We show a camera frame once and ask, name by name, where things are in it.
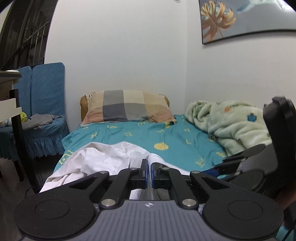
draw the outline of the ribbed gray surface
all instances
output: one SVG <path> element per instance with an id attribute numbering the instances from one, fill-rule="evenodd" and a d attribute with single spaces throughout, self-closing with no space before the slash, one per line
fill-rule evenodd
<path id="1" fill-rule="evenodd" d="M 212 231 L 197 211 L 179 208 L 175 201 L 126 200 L 104 210 L 87 232 L 71 241 L 226 241 Z"/>

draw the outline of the black table leg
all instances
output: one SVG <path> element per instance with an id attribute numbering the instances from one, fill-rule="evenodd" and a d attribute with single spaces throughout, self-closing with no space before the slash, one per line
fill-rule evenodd
<path id="1" fill-rule="evenodd" d="M 18 98 L 18 89 L 13 89 L 9 91 L 9 98 L 16 99 L 16 106 L 19 107 L 19 98 Z M 28 155 L 25 143 L 25 137 L 22 129 L 22 122 L 20 115 L 16 115 L 11 118 L 13 135 L 15 138 L 15 146 L 17 149 L 17 154 L 20 158 L 20 161 L 24 167 L 27 178 L 32 186 L 34 193 L 39 193 L 40 187 L 38 186 L 38 181 L 34 172 L 32 161 Z"/>
<path id="2" fill-rule="evenodd" d="M 24 180 L 24 175 L 22 173 L 22 169 L 20 168 L 18 161 L 14 161 L 13 164 L 15 165 L 15 169 L 16 169 L 17 174 L 19 176 L 20 182 L 22 182 Z"/>

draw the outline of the teal bed sheet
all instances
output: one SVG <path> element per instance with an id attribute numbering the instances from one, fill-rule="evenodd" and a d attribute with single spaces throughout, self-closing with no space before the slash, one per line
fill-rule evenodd
<path id="1" fill-rule="evenodd" d="M 65 153 L 54 171 L 71 154 L 89 142 L 116 144 L 122 141 L 138 145 L 166 162 L 187 171 L 207 170 L 226 157 L 224 149 L 207 133 L 189 123 L 185 116 L 176 115 L 176 124 L 151 122 L 94 123 L 78 127 L 62 140 Z"/>

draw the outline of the round black pad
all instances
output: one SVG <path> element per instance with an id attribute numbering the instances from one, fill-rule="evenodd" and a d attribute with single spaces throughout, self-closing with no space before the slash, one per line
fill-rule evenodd
<path id="1" fill-rule="evenodd" d="M 84 230 L 94 219 L 93 203 L 83 190 L 49 190 L 24 199 L 15 209 L 21 233 L 37 240 L 65 239 Z"/>
<path id="2" fill-rule="evenodd" d="M 228 205 L 228 211 L 235 218 L 243 220 L 258 218 L 263 212 L 259 204 L 246 200 L 232 202 Z"/>
<path id="3" fill-rule="evenodd" d="M 62 200 L 48 200 L 37 205 L 35 213 L 43 219 L 57 219 L 65 216 L 70 205 Z"/>
<path id="4" fill-rule="evenodd" d="M 283 212 L 274 200 L 239 187 L 213 190 L 203 216 L 214 230 L 235 240 L 272 237 L 283 221 Z"/>
<path id="5" fill-rule="evenodd" d="M 249 190 L 255 190 L 264 180 L 264 173 L 260 170 L 253 170 L 242 173 L 232 179 L 230 183 Z"/>

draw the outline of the white wall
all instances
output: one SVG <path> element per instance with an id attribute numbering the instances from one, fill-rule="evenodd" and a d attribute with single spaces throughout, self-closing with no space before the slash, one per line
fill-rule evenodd
<path id="1" fill-rule="evenodd" d="M 186 81 L 186 1 L 59 0 L 46 63 L 63 62 L 66 118 L 80 120 L 80 98 L 93 91 L 162 93 L 183 113 Z"/>
<path id="2" fill-rule="evenodd" d="M 11 5 L 12 5 L 12 2 L 6 8 L 4 8 L 2 12 L 0 12 L 0 31 L 2 30 L 4 21 L 6 19 L 6 16 L 9 12 Z"/>
<path id="3" fill-rule="evenodd" d="M 202 45 L 199 4 L 186 0 L 184 110 L 196 100 L 238 99 L 263 108 L 275 95 L 296 104 L 296 34 L 270 33 Z"/>

